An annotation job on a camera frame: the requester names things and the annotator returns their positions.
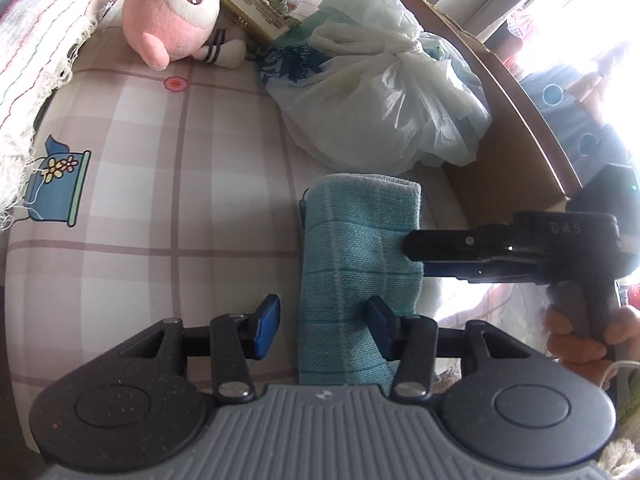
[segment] round black pad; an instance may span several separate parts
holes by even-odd
[[[467,375],[438,407],[451,436],[470,452],[517,469],[558,469],[594,458],[615,425],[607,395],[497,329],[473,323]]]
[[[138,388],[111,384],[100,386],[78,400],[76,413],[96,428],[121,428],[134,424],[151,409],[151,399]]]
[[[85,472],[127,472],[160,463],[197,434],[206,413],[196,387],[177,376],[142,374],[129,384],[68,393],[65,399],[38,397],[31,432],[48,462]]]

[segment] orange flower print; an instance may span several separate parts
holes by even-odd
[[[74,159],[73,155],[60,160],[51,157],[47,162],[47,167],[44,170],[40,170],[40,174],[44,177],[44,183],[48,184],[54,178],[62,178],[65,171],[73,173],[74,167],[77,165],[78,161]]]
[[[164,80],[164,87],[169,92],[184,92],[189,87],[189,82],[179,75],[172,75]]]
[[[62,170],[56,167],[56,163],[56,159],[51,157],[47,163],[47,167],[44,170],[40,170],[40,174],[44,177],[45,184],[48,184],[54,178],[62,177]]]

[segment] knitted blanket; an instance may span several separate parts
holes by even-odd
[[[0,230],[28,177],[36,115],[112,1],[14,0],[0,16]]]

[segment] white cable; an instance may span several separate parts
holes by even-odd
[[[42,184],[44,184],[44,177],[42,178],[42,182],[40,183],[40,185],[38,186],[38,189],[36,190],[36,194],[34,195],[33,200],[31,200],[31,202],[24,202],[26,205],[33,205],[36,203],[36,200],[38,199],[38,193],[40,192],[40,188],[42,187]]]
[[[600,381],[600,387],[602,387],[602,385],[607,380],[607,376],[609,375],[609,373],[612,370],[617,370],[618,368],[633,368],[635,370],[640,370],[640,362],[638,362],[638,361],[616,361],[615,363],[611,363],[609,366],[607,366],[607,369],[604,370],[604,373],[602,375],[602,380]]]

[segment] cardboard box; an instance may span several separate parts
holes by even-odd
[[[449,40],[480,78],[493,122],[478,160],[445,166],[471,227],[547,210],[580,189],[569,160],[533,102],[500,60],[425,0],[402,0],[425,30]]]
[[[258,43],[269,44],[290,29],[289,23],[265,0],[220,0],[220,3]]]

